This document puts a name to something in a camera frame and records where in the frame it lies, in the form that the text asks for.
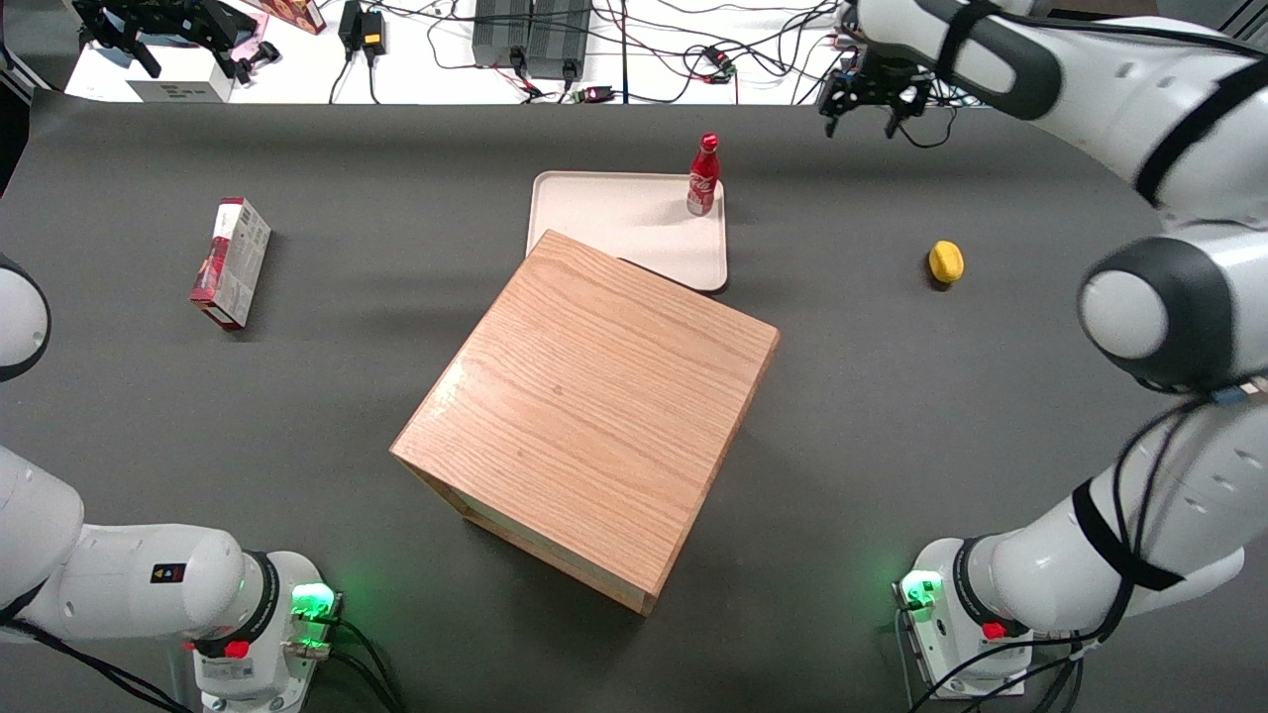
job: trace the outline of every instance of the red bottle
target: red bottle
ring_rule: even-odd
[[[691,179],[687,186],[687,211],[692,216],[706,216],[713,211],[713,193],[718,188],[718,134],[700,137],[700,151],[691,161]]]

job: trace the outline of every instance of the black power adapter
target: black power adapter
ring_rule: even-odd
[[[365,52],[365,60],[372,65],[375,57],[388,53],[383,13],[378,10],[361,13],[361,51]]]
[[[344,15],[339,20],[339,41],[344,43],[344,60],[351,61],[353,52],[361,48],[361,3],[344,3]]]

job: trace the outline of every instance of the white tray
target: white tray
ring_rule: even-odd
[[[700,292],[727,284],[727,195],[687,212],[687,176],[547,171],[533,181],[529,246],[547,230]]]

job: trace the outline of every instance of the gray table surface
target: gray table surface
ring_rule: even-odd
[[[1075,318],[1087,266],[1156,228],[1127,186],[992,112],[961,112],[931,151],[883,124],[856,112],[829,142],[806,109],[43,95],[0,249],[55,326],[43,363],[0,387],[0,438],[91,523],[308,554],[418,712],[902,712],[889,582],[933,538],[1026,524],[1164,401]],[[702,131],[728,194],[719,299],[784,340],[643,620],[464,524],[387,449],[522,258],[534,176],[683,171]],[[235,335],[186,302],[224,195],[276,231]],[[945,293],[921,271],[938,239],[967,259]],[[1253,548],[1222,590],[1129,620],[1089,658],[1079,710],[1268,708],[1265,587]],[[165,646],[86,648],[166,681]],[[308,710],[372,707],[327,666]],[[8,646],[0,709],[143,707]]]

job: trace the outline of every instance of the wooden box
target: wooden box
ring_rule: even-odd
[[[468,520],[647,615],[777,343],[547,232],[392,454]]]

